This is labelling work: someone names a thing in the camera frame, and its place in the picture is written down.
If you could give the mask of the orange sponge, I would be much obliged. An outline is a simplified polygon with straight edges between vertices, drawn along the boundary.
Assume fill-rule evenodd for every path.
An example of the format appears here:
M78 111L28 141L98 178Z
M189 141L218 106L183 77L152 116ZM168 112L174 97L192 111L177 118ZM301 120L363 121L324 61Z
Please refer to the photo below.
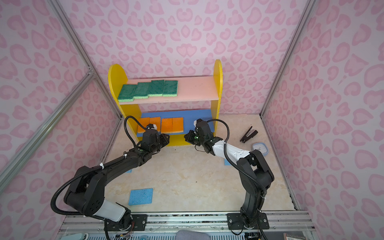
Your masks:
M170 134L173 132L173 118L162 119L161 132L163 134Z
M149 121L150 124L156 126L156 129L158 131L161 130L161 122L162 122L161 117L150 118L150 121Z
M172 133L178 134L184 132L184 118L172 118Z
M139 123L137 133L141 134L145 132L147 125L150 123L150 118L140 118Z

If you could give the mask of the green sponge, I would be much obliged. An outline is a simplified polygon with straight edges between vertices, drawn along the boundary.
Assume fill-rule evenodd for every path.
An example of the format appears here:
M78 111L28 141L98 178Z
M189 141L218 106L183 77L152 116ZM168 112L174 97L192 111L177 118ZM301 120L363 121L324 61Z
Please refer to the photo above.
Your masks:
M118 102L133 102L136 88L137 85L123 85L118 96Z
M150 83L148 96L149 97L162 97L164 90L164 80L152 80Z
M165 80L163 97L176 97L178 95L178 81Z
M138 83L134 91L134 99L148 99L151 82Z

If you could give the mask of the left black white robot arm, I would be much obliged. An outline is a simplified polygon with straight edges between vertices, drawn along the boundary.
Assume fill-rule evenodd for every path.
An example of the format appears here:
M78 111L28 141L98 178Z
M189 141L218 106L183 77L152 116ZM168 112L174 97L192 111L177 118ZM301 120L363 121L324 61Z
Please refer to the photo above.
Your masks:
M54 213L65 216L86 216L104 220L107 226L119 230L132 230L131 211L105 198L105 188L122 174L140 167L154 154L170 143L170 136L155 129L147 129L143 139L122 156L95 167L83 166L75 176L64 183L52 196L50 205Z

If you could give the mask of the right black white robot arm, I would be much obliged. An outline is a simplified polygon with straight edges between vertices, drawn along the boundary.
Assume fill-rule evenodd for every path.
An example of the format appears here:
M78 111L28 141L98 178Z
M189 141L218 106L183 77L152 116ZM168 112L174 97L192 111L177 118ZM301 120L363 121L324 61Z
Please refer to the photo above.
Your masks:
M225 125L227 129L225 139L214 136L209 126L210 122L220 122ZM234 147L228 143L229 137L230 129L224 121L198 119L195 129L185 135L185 140L192 145L202 146L208 154L227 160L239 172L246 196L239 213L227 214L229 230L231 232L235 230L263 232L270 228L262 207L267 191L275 180L274 174L259 150L246 151Z

